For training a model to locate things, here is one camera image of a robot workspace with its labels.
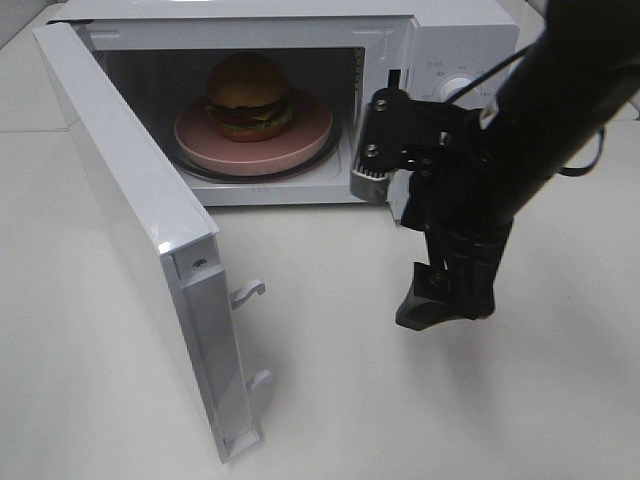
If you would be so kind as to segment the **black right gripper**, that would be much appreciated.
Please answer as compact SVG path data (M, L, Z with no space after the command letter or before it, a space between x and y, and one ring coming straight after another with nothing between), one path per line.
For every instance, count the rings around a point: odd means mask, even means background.
M399 171L412 171L401 223L423 231L429 261L395 314L399 326L422 331L495 311L494 281L513 220L499 213L496 174L472 142L479 113L411 100L397 87L375 92L351 170L351 193L383 204Z

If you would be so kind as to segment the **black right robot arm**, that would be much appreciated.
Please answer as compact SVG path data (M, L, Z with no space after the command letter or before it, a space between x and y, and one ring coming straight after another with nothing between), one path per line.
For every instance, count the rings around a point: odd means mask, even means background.
M639 88L635 1L550 1L546 26L504 61L509 77L482 109L418 101L398 87L367 109L356 163L406 170L402 224L424 234L396 323L421 331L495 309L494 281L515 215L550 180L584 168L571 157Z

